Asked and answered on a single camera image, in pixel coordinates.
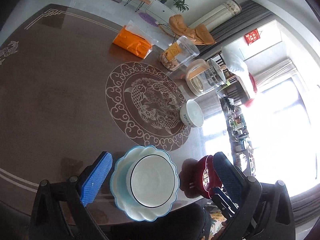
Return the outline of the blue scalloped white plate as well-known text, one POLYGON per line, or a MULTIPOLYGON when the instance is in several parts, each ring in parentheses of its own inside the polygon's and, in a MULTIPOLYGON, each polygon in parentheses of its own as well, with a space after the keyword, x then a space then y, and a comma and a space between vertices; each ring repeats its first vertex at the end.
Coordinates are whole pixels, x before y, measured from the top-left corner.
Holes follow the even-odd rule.
POLYGON ((114 172, 110 179, 110 190, 114 196, 114 201, 118 209, 124 211, 132 220, 141 222, 153 222, 159 217, 167 215, 174 202, 177 200, 178 188, 180 187, 180 179, 177 174, 177 167, 172 162, 170 155, 164 150, 159 150, 155 146, 137 146, 129 150, 115 164, 114 172), (157 154, 163 156, 172 165, 175 172, 175 188, 170 199, 162 206, 156 208, 144 207, 138 204, 129 194, 126 186, 126 175, 130 166, 140 158, 157 154))

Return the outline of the red flower-shaped tray gold text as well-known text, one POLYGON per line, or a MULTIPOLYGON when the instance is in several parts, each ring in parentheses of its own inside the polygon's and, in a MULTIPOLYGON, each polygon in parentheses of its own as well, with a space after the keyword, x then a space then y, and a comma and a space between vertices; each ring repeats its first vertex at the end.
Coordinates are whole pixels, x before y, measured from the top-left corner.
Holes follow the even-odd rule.
POLYGON ((222 182, 213 167, 212 155, 206 155, 197 162, 194 183, 199 194, 207 199, 210 199, 209 193, 211 188, 221 188, 222 182))

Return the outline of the white ribbed black-rimmed bowl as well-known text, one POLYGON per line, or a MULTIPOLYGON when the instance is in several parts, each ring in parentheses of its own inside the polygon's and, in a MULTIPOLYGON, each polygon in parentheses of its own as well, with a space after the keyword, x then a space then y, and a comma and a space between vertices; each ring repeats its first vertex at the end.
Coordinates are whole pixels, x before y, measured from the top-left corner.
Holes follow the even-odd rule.
POLYGON ((130 196, 140 205, 156 208, 164 205, 175 188, 175 172, 161 155, 146 155, 135 161, 126 175, 130 196))

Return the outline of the white bowl blue characters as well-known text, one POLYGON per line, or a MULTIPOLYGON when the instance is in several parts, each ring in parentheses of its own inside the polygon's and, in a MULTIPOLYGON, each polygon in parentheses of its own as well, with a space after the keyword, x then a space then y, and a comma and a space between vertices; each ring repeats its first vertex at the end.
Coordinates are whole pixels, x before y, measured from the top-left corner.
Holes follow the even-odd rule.
POLYGON ((187 100, 180 109, 180 119, 188 127, 202 127, 204 123, 203 112, 195 100, 187 100))

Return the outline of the wooden chair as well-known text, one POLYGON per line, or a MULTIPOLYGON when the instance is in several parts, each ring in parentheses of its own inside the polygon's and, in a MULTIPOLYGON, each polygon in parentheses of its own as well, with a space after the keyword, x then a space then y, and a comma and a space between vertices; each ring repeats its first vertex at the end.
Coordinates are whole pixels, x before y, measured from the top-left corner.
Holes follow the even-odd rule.
POLYGON ((228 98, 234 99, 234 104, 236 106, 245 104, 250 99, 249 93, 247 92, 240 77, 231 73, 226 67, 222 51, 218 52, 216 62, 222 69, 226 78, 226 83, 217 89, 219 97, 223 97, 225 95, 228 98))

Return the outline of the clear plastic snack jar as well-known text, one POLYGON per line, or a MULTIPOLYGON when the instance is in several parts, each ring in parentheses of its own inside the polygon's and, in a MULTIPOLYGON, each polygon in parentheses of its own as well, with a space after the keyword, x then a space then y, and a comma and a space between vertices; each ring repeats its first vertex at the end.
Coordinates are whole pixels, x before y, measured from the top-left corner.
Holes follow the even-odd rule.
POLYGON ((159 60, 165 68, 173 72, 199 54, 197 46, 186 36, 181 36, 161 53, 159 60))

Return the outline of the orange plastic bag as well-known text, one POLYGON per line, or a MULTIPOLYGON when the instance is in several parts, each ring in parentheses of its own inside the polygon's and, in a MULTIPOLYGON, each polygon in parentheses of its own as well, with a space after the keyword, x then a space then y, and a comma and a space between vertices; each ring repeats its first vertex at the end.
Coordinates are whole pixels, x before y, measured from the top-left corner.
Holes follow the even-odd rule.
POLYGON ((158 41, 140 29, 134 22, 124 25, 112 42, 141 59, 145 59, 158 41))

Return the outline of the green potted plant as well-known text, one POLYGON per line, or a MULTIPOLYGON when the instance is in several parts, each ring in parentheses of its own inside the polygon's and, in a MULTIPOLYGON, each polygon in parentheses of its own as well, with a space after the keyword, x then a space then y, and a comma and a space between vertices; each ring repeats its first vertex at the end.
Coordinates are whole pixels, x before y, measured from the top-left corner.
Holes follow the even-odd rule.
POLYGON ((172 0, 173 5, 178 9, 179 12, 189 11, 189 5, 185 2, 185 0, 172 0))

